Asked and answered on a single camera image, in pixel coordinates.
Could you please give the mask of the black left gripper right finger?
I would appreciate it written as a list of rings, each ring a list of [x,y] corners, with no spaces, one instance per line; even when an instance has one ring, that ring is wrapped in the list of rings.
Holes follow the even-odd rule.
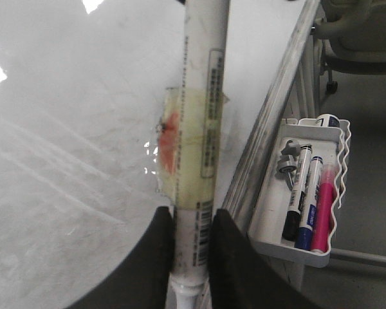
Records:
[[[225,209],[214,216],[208,273],[213,308],[318,308],[254,251]]]

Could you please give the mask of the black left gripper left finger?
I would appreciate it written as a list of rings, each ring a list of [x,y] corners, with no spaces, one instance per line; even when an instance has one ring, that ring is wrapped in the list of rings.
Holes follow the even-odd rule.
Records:
[[[158,207],[128,256],[70,308],[165,308],[174,255],[174,224],[168,207]]]

